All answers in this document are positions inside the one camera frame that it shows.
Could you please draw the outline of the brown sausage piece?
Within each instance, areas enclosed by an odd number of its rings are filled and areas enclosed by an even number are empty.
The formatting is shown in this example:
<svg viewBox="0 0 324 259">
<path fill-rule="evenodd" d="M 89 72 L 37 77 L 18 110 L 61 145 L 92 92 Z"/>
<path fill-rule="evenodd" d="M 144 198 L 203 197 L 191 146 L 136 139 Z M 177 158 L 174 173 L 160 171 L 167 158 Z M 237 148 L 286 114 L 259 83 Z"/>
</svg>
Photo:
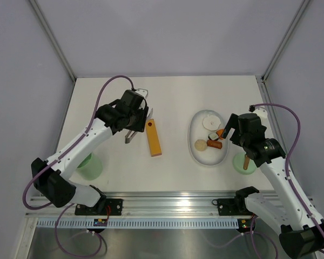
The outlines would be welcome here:
<svg viewBox="0 0 324 259">
<path fill-rule="evenodd" d="M 222 149 L 222 142 L 216 140 L 207 140 L 207 146 L 216 149 Z"/>
</svg>

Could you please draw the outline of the green lunch cup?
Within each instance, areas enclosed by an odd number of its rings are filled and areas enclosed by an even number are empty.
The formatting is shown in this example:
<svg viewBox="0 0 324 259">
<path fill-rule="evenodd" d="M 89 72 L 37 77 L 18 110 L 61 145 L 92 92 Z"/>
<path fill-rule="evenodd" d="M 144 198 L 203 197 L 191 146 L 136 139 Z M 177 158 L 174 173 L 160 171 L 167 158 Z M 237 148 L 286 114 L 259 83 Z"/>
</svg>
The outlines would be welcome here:
<svg viewBox="0 0 324 259">
<path fill-rule="evenodd" d="M 76 169 L 76 172 L 87 181 L 95 180 L 102 171 L 102 162 L 94 153 L 90 153 Z"/>
</svg>

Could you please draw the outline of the metal tongs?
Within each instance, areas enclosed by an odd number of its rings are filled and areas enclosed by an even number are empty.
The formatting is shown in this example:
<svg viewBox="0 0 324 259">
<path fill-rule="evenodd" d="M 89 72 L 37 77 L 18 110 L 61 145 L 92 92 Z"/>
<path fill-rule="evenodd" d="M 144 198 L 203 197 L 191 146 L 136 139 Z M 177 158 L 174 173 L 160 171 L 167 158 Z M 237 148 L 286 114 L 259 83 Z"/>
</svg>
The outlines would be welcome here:
<svg viewBox="0 0 324 259">
<path fill-rule="evenodd" d="M 127 134 L 125 135 L 125 144 L 129 144 L 131 140 L 136 136 L 137 133 L 144 132 L 145 124 L 147 121 L 149 121 L 152 118 L 152 114 L 153 114 L 153 108 L 149 108 L 146 118 L 143 121 L 141 121 L 138 127 L 134 130 L 129 130 L 127 132 Z"/>
</svg>

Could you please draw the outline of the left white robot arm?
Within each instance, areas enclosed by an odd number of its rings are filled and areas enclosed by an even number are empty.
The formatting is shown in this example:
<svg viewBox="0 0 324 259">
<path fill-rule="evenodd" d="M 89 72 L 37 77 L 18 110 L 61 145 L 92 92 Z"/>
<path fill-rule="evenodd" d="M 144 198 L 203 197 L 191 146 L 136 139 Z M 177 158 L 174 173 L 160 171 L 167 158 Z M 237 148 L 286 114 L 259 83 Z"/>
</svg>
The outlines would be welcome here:
<svg viewBox="0 0 324 259">
<path fill-rule="evenodd" d="M 120 99 L 97 108 L 89 125 L 63 149 L 46 160 L 36 158 L 32 162 L 34 187 L 57 208 L 78 203 L 95 215 L 101 214 L 106 208 L 104 193 L 94 186 L 74 183 L 70 177 L 81 162 L 117 132 L 144 131 L 150 111 L 147 96 L 146 89 L 126 90 Z"/>
</svg>

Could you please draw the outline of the orange toy carrot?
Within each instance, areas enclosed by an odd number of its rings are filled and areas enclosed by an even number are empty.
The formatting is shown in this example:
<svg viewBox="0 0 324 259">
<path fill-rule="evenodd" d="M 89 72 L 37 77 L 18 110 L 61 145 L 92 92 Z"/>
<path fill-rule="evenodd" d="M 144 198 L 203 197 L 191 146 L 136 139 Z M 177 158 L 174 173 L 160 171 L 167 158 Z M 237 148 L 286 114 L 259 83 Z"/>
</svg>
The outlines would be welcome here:
<svg viewBox="0 0 324 259">
<path fill-rule="evenodd" d="M 218 137 L 219 137 L 220 140 L 223 140 L 224 139 L 222 137 L 223 132 L 224 132 L 224 129 L 223 128 L 216 131 L 216 134 L 218 135 Z"/>
</svg>

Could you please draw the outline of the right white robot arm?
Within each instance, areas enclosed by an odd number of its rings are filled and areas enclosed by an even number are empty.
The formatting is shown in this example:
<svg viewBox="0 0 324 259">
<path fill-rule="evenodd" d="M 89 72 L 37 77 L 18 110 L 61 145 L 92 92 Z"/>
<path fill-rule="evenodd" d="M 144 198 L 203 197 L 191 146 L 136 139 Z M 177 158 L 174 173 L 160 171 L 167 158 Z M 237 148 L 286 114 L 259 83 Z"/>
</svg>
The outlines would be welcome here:
<svg viewBox="0 0 324 259">
<path fill-rule="evenodd" d="M 324 217 L 315 209 L 293 172 L 286 168 L 286 154 L 276 139 L 266 138 L 266 127 L 255 113 L 231 114 L 223 133 L 243 148 L 247 157 L 260 168 L 275 190 L 284 210 L 280 210 L 255 187 L 236 191 L 235 210 L 260 217 L 278 235 L 280 244 L 290 258 L 324 249 Z"/>
</svg>

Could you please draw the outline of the white round rice cake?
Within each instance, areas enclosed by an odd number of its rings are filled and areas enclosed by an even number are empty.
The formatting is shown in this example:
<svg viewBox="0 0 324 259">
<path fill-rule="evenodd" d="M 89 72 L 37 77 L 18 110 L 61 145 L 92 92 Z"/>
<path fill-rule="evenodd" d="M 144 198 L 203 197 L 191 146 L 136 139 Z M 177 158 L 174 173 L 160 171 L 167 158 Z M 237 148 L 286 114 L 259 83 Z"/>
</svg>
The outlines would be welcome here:
<svg viewBox="0 0 324 259">
<path fill-rule="evenodd" d="M 208 115 L 204 117 L 202 125 L 209 131 L 217 131 L 219 126 L 221 125 L 221 120 L 216 115 Z"/>
</svg>

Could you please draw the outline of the cream steamed bun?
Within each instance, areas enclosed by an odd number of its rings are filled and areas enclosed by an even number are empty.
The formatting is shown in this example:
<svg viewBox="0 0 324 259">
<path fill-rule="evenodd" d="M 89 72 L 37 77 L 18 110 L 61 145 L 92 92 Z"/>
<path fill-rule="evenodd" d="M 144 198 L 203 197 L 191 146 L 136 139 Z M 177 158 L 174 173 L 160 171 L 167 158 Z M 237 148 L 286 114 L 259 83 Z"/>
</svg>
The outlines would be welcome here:
<svg viewBox="0 0 324 259">
<path fill-rule="evenodd" d="M 194 148 L 197 151 L 203 152 L 207 149 L 207 141 L 203 140 L 203 139 L 198 139 L 195 143 L 194 143 Z"/>
</svg>

